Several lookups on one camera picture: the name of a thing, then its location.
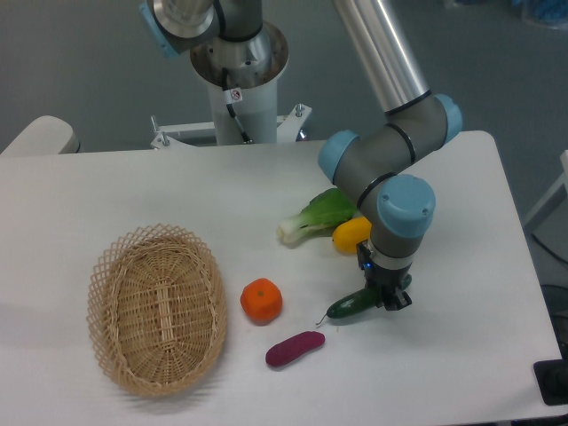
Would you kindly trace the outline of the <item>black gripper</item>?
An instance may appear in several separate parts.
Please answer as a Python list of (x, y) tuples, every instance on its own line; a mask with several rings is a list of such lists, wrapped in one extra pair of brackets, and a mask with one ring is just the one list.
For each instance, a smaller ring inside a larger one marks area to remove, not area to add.
[(366, 280), (365, 290), (370, 296), (380, 296), (379, 285), (387, 286), (383, 291), (383, 306), (387, 311), (400, 311), (412, 304), (408, 293), (397, 287), (409, 274), (412, 256), (389, 257), (380, 252), (371, 241), (362, 241), (357, 246), (357, 257)]

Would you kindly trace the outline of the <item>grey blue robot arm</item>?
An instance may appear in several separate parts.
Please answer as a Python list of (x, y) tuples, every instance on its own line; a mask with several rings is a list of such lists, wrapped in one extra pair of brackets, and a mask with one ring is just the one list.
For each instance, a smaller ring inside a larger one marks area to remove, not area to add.
[[(343, 130), (319, 151), (320, 169), (371, 224), (356, 245), (365, 287), (332, 304), (342, 319), (373, 307), (411, 303), (409, 269), (433, 219), (430, 185), (407, 169), (442, 148), (462, 129), (453, 100), (434, 95), (387, 1), (337, 1), (337, 10), (367, 72), (387, 122), (361, 138)], [(275, 82), (288, 63), (282, 33), (258, 1), (145, 1), (140, 13), (167, 57), (191, 56), (207, 84), (219, 145), (273, 143)]]

